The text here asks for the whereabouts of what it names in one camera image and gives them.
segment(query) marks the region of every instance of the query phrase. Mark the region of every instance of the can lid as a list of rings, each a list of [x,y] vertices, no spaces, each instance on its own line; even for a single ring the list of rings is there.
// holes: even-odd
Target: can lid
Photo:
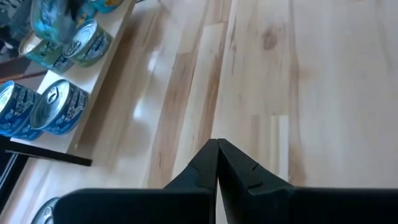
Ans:
[[[0,113],[6,107],[14,89],[14,82],[8,81],[0,88]]]
[[[32,220],[32,224],[49,224],[53,223],[53,210],[55,204],[58,202],[59,198],[52,198],[45,202],[44,205],[36,213]]]
[[[95,33],[97,22],[95,20],[86,21],[77,31],[76,35],[70,42],[63,48],[63,55],[71,57],[82,50],[82,48],[90,41]]]
[[[68,81],[59,80],[44,91],[32,113],[30,124],[33,128],[46,126],[59,114],[68,98],[69,88]]]

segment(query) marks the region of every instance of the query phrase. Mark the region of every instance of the metal can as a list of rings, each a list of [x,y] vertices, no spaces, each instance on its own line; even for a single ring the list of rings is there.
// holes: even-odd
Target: metal can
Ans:
[[[81,27],[81,25],[84,24],[84,22],[88,20],[92,20],[95,18],[95,15],[97,13],[97,9],[90,3],[90,0],[82,0],[85,3],[81,6],[81,8],[78,10],[77,13],[77,25],[76,28]]]
[[[69,0],[33,0],[30,24],[38,37],[67,44],[76,33]]]
[[[28,117],[21,125],[21,127],[8,137],[22,139],[26,141],[33,141],[40,137],[42,134],[43,131],[32,128],[32,126],[30,125],[30,117]]]
[[[100,13],[109,13],[116,9],[123,0],[91,0],[91,3]]]
[[[95,20],[86,21],[70,44],[64,46],[63,56],[81,67],[89,67],[106,53],[112,39]]]
[[[52,134],[66,134],[78,124],[87,99],[87,92],[67,80],[58,80],[40,97],[30,115],[30,125]]]
[[[8,81],[0,87],[0,134],[15,133],[29,117],[38,95],[35,91]]]
[[[52,198],[44,203],[36,213],[31,224],[50,224],[53,223],[53,211],[55,204],[59,201],[58,197]]]
[[[73,62],[62,55],[63,47],[38,38],[30,32],[19,46],[19,54],[61,75],[72,67]]]

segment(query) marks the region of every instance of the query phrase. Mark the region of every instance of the wood knot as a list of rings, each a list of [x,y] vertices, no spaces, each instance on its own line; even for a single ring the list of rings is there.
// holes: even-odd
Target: wood knot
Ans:
[[[272,27],[268,28],[265,33],[262,34],[262,48],[264,50],[272,50],[278,43],[278,36],[276,35]]]

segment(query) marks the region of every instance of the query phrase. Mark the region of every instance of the white surface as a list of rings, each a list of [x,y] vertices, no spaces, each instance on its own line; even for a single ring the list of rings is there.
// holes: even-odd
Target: white surface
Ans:
[[[40,84],[39,89],[37,90],[37,92],[43,93],[45,89],[53,82],[64,78],[77,85],[81,89],[87,91],[90,95],[88,98],[88,103],[76,128],[63,136],[43,133],[41,137],[32,142],[23,141],[20,139],[11,139],[11,141],[58,152],[68,152],[69,150],[75,149],[77,147],[77,143],[86,125],[88,115],[93,108],[105,75],[108,72],[112,58],[116,52],[116,49],[118,48],[123,30],[126,26],[126,19],[130,16],[135,2],[135,0],[125,0],[113,12],[109,14],[98,14],[96,16],[98,24],[107,32],[109,32],[114,38],[107,53],[99,62],[88,68],[81,68],[74,65],[62,76],[48,71],[43,79],[43,82]]]

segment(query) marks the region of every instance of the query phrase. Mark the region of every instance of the wooden floor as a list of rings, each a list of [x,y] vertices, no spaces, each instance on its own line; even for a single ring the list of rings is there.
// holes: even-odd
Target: wooden floor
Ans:
[[[396,0],[136,4],[76,151],[30,159],[0,223],[86,187],[159,188],[209,138],[293,184],[398,187]],[[218,221],[225,223],[222,207]]]

